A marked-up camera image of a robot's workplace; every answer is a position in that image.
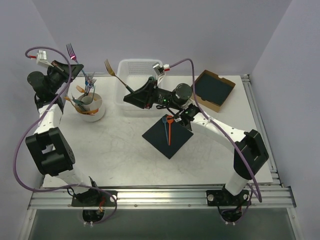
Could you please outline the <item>iridescent rainbow fork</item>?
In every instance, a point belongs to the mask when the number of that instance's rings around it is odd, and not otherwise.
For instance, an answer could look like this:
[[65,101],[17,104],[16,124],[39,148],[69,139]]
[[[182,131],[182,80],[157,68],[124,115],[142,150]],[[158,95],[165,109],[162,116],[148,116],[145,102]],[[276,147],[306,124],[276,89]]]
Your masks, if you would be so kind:
[[76,55],[71,43],[66,44],[66,50],[67,50],[67,53],[68,53],[70,59],[78,64],[79,62],[77,59],[77,55]]

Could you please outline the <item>orange plastic spoon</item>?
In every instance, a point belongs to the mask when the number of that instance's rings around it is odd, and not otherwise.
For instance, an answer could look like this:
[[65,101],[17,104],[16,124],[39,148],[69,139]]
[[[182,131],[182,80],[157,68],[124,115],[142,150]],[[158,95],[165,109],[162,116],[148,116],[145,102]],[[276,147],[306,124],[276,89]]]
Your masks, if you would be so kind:
[[166,117],[166,121],[168,124],[168,145],[170,146],[171,145],[171,126],[172,126],[172,123],[174,122],[174,118],[171,115],[168,115]]

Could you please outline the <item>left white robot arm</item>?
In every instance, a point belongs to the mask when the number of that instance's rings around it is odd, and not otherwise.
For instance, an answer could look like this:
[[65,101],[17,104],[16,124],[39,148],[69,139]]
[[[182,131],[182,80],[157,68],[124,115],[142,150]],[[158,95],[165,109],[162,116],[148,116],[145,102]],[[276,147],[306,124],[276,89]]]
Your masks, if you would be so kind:
[[47,74],[33,71],[27,82],[35,91],[34,102],[39,112],[39,123],[33,135],[26,137],[26,146],[42,175],[57,177],[73,190],[73,197],[81,203],[95,206],[102,194],[97,184],[74,167],[75,155],[59,125],[65,104],[57,91],[64,83],[73,81],[83,69],[82,64],[67,65],[52,61]]

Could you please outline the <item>blue plastic fork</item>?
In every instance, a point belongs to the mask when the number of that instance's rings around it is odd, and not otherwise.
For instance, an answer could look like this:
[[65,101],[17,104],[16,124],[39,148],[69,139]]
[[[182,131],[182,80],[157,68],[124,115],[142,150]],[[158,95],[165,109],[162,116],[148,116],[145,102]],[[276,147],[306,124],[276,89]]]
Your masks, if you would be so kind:
[[164,125],[164,132],[165,132],[165,137],[166,137],[166,141],[167,141],[167,145],[169,146],[169,142],[168,142],[168,130],[169,130],[169,126],[168,126],[168,123],[167,123],[167,116],[163,116],[162,117],[162,123]]

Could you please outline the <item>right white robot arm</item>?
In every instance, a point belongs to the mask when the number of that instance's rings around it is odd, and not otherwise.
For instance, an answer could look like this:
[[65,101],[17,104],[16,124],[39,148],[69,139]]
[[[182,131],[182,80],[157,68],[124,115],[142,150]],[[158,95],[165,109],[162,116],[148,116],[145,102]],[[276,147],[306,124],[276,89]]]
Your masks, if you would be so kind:
[[226,204],[234,204],[249,181],[257,181],[255,175],[269,159],[261,134],[255,129],[234,128],[211,117],[201,108],[195,85],[180,83],[169,91],[157,83],[149,78],[142,87],[125,95],[123,101],[143,110],[153,105],[174,109],[177,112],[172,118],[177,124],[190,132],[201,132],[233,152],[233,174],[224,185],[221,197]]

